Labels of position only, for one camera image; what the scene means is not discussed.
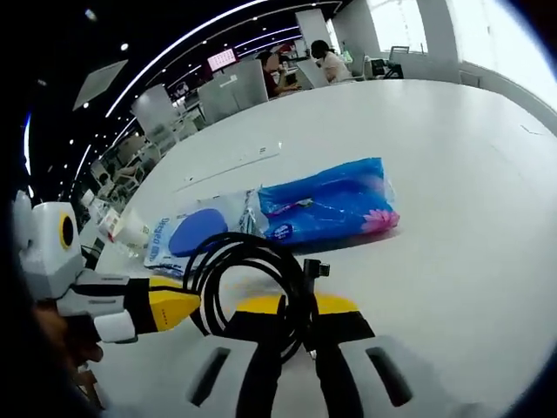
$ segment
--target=blue insole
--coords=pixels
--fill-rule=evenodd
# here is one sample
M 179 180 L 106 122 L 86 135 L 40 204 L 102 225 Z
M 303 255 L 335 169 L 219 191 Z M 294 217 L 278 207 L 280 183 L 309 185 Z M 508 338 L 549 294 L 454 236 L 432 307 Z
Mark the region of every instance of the blue insole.
M 187 257 L 205 241 L 217 233 L 226 233 L 228 225 L 216 209 L 201 209 L 182 221 L 168 243 L 175 257 Z

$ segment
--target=window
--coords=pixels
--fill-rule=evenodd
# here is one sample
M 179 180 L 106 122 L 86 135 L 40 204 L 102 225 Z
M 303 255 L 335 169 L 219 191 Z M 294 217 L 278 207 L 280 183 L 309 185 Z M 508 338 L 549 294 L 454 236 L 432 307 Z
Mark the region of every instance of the window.
M 382 51 L 409 46 L 427 52 L 426 34 L 416 0 L 367 0 Z
M 557 81 L 522 19 L 497 0 L 449 0 L 460 59 L 496 71 L 557 110 Z
M 329 38 L 331 39 L 331 47 L 337 54 L 340 54 L 342 50 L 340 49 L 339 39 L 337 38 L 337 32 L 334 30 L 332 20 L 327 20 L 325 25 L 327 27 L 327 32 L 329 32 Z

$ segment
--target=ceiling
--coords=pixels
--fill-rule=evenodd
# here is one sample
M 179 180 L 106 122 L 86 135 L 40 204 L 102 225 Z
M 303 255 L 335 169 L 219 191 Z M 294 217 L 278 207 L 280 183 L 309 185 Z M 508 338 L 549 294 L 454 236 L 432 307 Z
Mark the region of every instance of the ceiling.
M 247 0 L 196 2 L 195 8 L 192 2 L 185 0 L 69 3 L 62 8 L 44 2 L 30 17 L 37 42 L 29 50 L 33 63 L 28 97 L 29 157 L 31 185 L 43 200 L 57 199 L 59 193 L 68 196 L 77 168 L 91 145 L 78 180 L 87 176 L 88 163 L 98 158 L 128 125 L 126 120 L 131 120 L 130 107 L 135 95 L 150 85 L 170 85 L 195 66 L 205 63 L 209 56 L 222 51 L 225 44 L 230 47 L 265 33 L 296 26 L 296 11 L 320 7 L 327 19 L 349 0 L 317 2 L 316 6 L 312 6 L 311 0 L 267 0 L 224 17 L 162 57 L 131 87 L 108 118 L 105 115 L 118 96 L 153 58 L 190 30 Z M 300 7 L 272 13 L 292 6 Z M 96 21 L 85 15 L 88 9 L 94 12 Z M 298 34 L 299 30 L 289 30 L 276 35 L 275 39 Z M 262 39 L 246 48 L 269 42 L 270 38 Z M 127 51 L 120 50 L 122 43 L 129 45 Z M 89 73 L 125 59 L 128 63 L 106 92 L 92 99 L 88 108 L 72 111 Z M 202 76 L 203 72 L 197 71 L 184 81 L 196 85 Z

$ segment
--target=black hair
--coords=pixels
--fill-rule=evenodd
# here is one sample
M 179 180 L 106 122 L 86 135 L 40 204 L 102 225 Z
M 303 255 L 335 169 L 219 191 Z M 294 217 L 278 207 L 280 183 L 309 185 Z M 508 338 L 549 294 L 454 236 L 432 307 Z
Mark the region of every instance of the black hair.
M 106 171 L 113 176 L 114 173 L 116 172 L 116 167 L 114 166 L 114 164 L 110 163 L 106 166 Z
M 317 41 L 313 41 L 312 43 L 312 57 L 314 58 L 322 58 L 326 55 L 327 52 L 334 52 L 334 50 L 329 46 L 327 42 L 322 39 L 318 39 Z
M 101 185 L 104 185 L 104 183 L 106 183 L 106 180 L 108 180 L 108 174 L 106 174 L 105 172 L 98 176 L 98 181 L 101 182 Z
M 267 65 L 267 61 L 269 61 L 270 57 L 272 57 L 272 52 L 263 51 L 258 55 L 258 60 L 261 61 L 261 65 L 263 65 L 265 67 Z

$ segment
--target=yellow circle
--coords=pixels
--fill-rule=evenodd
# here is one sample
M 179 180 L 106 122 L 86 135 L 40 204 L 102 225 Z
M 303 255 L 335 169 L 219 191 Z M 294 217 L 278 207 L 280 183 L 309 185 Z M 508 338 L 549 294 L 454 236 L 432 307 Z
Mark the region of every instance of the yellow circle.
M 70 221 L 71 232 L 68 232 L 67 221 Z M 64 250 L 70 248 L 73 242 L 73 222 L 71 222 L 70 216 L 66 213 L 62 213 L 60 216 L 60 223 L 58 224 L 58 236 L 60 237 L 60 245 Z

